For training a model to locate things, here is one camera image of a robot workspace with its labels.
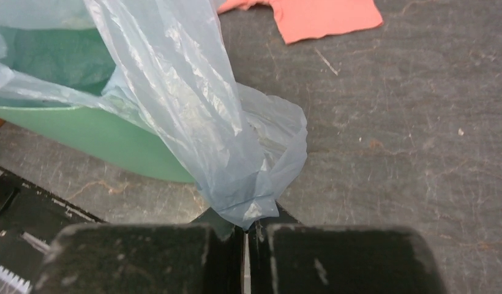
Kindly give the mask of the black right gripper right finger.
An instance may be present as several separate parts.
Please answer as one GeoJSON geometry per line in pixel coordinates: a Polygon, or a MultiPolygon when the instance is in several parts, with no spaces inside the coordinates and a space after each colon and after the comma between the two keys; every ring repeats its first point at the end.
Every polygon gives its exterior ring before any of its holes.
{"type": "Polygon", "coordinates": [[[248,231],[252,293],[446,293],[435,256],[398,225],[304,225],[279,207],[248,231]]]}

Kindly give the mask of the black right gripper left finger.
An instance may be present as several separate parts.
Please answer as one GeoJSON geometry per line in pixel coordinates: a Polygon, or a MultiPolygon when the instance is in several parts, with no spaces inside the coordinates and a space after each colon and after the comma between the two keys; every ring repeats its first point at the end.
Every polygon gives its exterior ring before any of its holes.
{"type": "Polygon", "coordinates": [[[244,232],[207,209],[187,224],[70,225],[33,293],[243,293],[244,232]]]}

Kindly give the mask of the translucent blue trash bag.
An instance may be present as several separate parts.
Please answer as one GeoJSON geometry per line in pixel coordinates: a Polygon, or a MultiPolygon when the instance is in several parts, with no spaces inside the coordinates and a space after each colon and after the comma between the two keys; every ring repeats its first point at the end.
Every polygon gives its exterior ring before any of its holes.
{"type": "Polygon", "coordinates": [[[296,104],[237,83],[212,1],[0,1],[0,26],[96,29],[109,85],[158,136],[222,218],[244,229],[276,204],[307,158],[296,104]]]}

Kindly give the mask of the green trash bin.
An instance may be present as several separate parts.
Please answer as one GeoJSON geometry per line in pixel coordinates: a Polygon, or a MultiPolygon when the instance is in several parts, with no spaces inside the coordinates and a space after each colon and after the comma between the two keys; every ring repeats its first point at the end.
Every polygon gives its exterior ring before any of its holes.
{"type": "Polygon", "coordinates": [[[0,118],[139,175],[193,178],[109,85],[115,64],[96,29],[0,26],[0,118]]]}

